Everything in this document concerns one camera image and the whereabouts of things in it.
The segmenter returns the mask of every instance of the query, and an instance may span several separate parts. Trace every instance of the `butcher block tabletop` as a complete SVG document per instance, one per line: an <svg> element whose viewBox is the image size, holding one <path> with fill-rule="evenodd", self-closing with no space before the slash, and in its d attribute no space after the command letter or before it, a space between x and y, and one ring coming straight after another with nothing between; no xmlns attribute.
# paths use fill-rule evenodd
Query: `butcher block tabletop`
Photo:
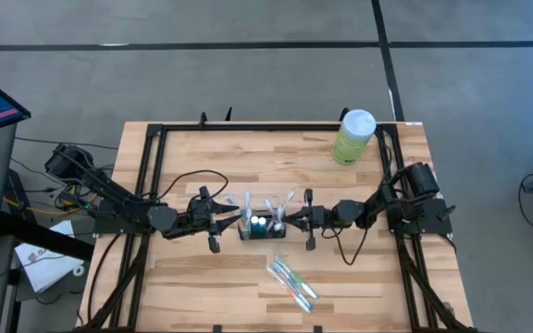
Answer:
<svg viewBox="0 0 533 333"><path fill-rule="evenodd" d="M147 124L128 122L122 134L112 179L130 191L135 190ZM423 126L396 125L405 164L432 165ZM382 178L377 139L372 137L354 165L341 166L330 154L336 134L332 131L171 131L167 135L159 192L182 173L213 169L229 178L228 187L216 198L218 203L226 204L229 195L243 203L244 193L251 191L254 209L264 208L264 199L278 203L289 191L294 191L295 197L287 209L290 214L301 207L306 188L314 190L314 205L327 208L341 199L364 201ZM150 156L143 192L149 189L154 159L155 153ZM203 185L215 192L223 180L211 174L185 177L162 201L184 211ZM212 254L206 233L177 240L165 240L155 233L145 266L136 330L211 331L213 325L221 325L226 332L309 332L314 326L322 326L325 332L410 331L398 254L385 213L378 216L378 222L369 230L352 266L341 260L334 239L322 239L319 230L315 230L315 235L316 249L308 252L306 234L292 226L288 226L285 239L241 241L234 224L217 238L221 253ZM342 232L341 242L347 256L353 256L362 236L363 231L358 228ZM98 266L112 238L105 235L97 240L91 267ZM125 236L118 239L100 270L93 313L117 284L124 240ZM423 236L422 244L432 288L453 308L456 318L472 326L452 246L433 235ZM268 274L266 267L276 254L322 297L313 313L305 313ZM83 318L86 318L93 272L94 269L90 271L81 302ZM420 323L425 326L425 308L418 287L415 295ZM123 300L120 326L127 323L129 305L130 288Z"/></svg>

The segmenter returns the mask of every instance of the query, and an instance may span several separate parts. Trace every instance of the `metal bracket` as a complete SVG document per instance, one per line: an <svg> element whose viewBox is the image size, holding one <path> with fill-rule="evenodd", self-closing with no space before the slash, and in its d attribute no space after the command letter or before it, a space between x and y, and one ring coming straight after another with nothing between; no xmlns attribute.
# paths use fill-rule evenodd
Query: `metal bracket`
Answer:
<svg viewBox="0 0 533 333"><path fill-rule="evenodd" d="M164 127L163 124L149 124L147 125L147 130L145 131L145 137L152 138Z"/></svg>
<svg viewBox="0 0 533 333"><path fill-rule="evenodd" d="M207 114L205 112L201 112L201 120L199 121L199 127L202 129L205 128L205 122L207 121Z"/></svg>
<svg viewBox="0 0 533 333"><path fill-rule="evenodd" d="M231 120L231 106L229 107L229 110L228 110L228 113L226 114L226 121L230 121Z"/></svg>

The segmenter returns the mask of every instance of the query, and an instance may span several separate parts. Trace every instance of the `disinfecting wipes container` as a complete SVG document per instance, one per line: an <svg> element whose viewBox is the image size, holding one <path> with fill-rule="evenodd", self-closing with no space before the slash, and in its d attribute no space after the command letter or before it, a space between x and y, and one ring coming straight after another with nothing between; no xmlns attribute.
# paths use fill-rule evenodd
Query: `disinfecting wipes container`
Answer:
<svg viewBox="0 0 533 333"><path fill-rule="evenodd" d="M342 165L355 163L376 131L376 120L365 110L351 110L341 123L332 157Z"/></svg>

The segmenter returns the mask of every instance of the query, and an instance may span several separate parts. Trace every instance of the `gray floor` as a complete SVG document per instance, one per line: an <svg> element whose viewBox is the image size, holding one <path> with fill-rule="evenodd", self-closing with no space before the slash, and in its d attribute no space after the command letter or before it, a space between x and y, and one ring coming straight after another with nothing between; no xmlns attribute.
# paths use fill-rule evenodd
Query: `gray floor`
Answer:
<svg viewBox="0 0 533 333"><path fill-rule="evenodd" d="M381 0L391 42L533 40L533 1ZM369 1L0 0L0 44L376 40ZM406 120L423 121L477 327L533 332L533 48L393 49ZM378 49L0 52L0 87L26 105L19 135L118 145L127 120L393 119ZM42 169L51 146L17 142ZM114 153L94 150L96 162ZM26 188L48 186L19 169ZM34 196L47 200L45 196ZM533 195L524 198L533 220ZM26 302L20 332L70 329L80 296ZM36 314L44 322L31 320Z"/></svg>

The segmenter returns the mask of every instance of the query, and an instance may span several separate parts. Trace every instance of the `white lid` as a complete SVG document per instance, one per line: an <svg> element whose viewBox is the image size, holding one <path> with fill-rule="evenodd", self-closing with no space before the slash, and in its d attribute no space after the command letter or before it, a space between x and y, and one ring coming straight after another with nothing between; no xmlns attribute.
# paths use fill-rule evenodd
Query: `white lid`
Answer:
<svg viewBox="0 0 533 333"><path fill-rule="evenodd" d="M351 110L342 120L342 125L352 135L369 137L376 130L376 119L365 110Z"/></svg>

